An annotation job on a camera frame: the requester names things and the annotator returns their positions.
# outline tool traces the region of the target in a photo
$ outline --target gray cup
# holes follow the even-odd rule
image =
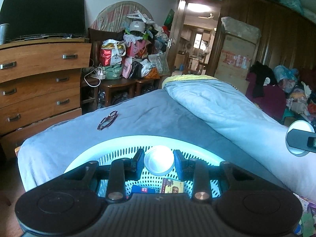
[[[5,39],[7,37],[7,31],[10,24],[0,25],[0,45],[5,44]]]

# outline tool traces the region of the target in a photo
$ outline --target wooden wardrobe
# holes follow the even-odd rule
[[[257,61],[272,69],[278,65],[312,69],[316,65],[315,23],[271,0],[222,0],[207,75],[214,76],[218,65],[225,37],[221,18],[226,16],[260,29]]]

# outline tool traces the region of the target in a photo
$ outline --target eyeglasses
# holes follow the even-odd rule
[[[114,122],[114,120],[117,117],[118,117],[118,111],[112,111],[107,117],[102,119],[102,121],[100,122],[100,124],[97,127],[97,130],[102,130],[102,129],[106,128],[106,127],[109,127],[110,125],[112,125],[112,123]]]

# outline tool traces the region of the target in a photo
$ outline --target gray bed sheet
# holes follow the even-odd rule
[[[117,119],[110,127],[98,131],[100,121],[113,110],[118,111]],[[128,135],[157,135],[186,141],[284,187],[259,162],[174,101],[165,90],[156,90],[58,123],[27,139],[18,153],[25,190],[63,174],[88,148]]]

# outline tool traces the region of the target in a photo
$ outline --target eyeglass frame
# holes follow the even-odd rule
[[[100,124],[97,127],[97,130],[103,130],[106,127],[109,127],[113,124],[114,120],[118,117],[118,111],[112,111],[107,117],[101,120]],[[106,125],[102,126],[107,120],[111,119],[110,122],[108,122]]]

